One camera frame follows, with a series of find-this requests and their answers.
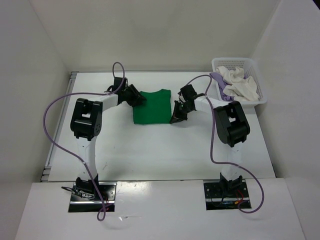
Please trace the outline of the green t shirt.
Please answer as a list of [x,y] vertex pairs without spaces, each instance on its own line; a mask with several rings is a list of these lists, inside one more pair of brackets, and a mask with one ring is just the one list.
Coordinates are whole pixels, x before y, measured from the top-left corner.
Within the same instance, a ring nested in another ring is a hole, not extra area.
[[140,92],[146,101],[133,108],[135,125],[169,124],[172,117],[171,91],[160,89],[155,92]]

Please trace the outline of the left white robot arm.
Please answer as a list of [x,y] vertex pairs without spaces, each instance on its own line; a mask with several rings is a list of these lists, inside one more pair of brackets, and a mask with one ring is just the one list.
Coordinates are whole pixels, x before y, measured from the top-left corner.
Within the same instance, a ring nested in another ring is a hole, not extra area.
[[75,103],[70,122],[81,158],[80,172],[72,191],[82,198],[96,200],[100,194],[99,174],[96,167],[96,141],[102,130],[103,112],[126,102],[131,107],[137,107],[147,102],[134,85],[121,86],[113,93],[116,85],[111,85],[105,96],[97,99],[78,98]]

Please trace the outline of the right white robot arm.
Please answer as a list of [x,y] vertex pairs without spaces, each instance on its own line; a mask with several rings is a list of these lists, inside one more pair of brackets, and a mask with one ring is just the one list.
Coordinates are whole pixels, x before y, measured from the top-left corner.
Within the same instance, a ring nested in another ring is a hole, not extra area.
[[[210,160],[222,166],[219,175],[219,191],[222,197],[230,197],[237,192],[243,181],[237,168],[242,162],[243,143],[251,132],[242,105],[238,101],[220,101],[202,93],[187,99],[176,100],[169,123],[186,121],[188,114],[193,111],[211,114]],[[215,135],[221,143],[228,146],[227,157],[223,161],[214,160]]]

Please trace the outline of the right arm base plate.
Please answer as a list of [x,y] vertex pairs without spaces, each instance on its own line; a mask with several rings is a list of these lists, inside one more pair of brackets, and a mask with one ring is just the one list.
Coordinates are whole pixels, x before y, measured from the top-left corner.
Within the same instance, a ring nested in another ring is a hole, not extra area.
[[246,182],[231,193],[223,193],[218,180],[204,181],[204,196],[207,211],[236,210],[240,204],[241,209],[251,209],[251,202]]

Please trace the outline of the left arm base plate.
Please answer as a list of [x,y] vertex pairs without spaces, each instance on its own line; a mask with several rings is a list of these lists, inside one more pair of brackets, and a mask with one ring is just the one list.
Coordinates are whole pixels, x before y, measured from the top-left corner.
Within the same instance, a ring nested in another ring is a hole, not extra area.
[[[98,187],[106,205],[106,212],[114,212],[117,184],[115,182],[101,182]],[[97,193],[85,193],[82,190],[75,192],[76,184],[72,188],[64,187],[64,189],[71,192],[68,207],[69,213],[98,213],[103,207]]]

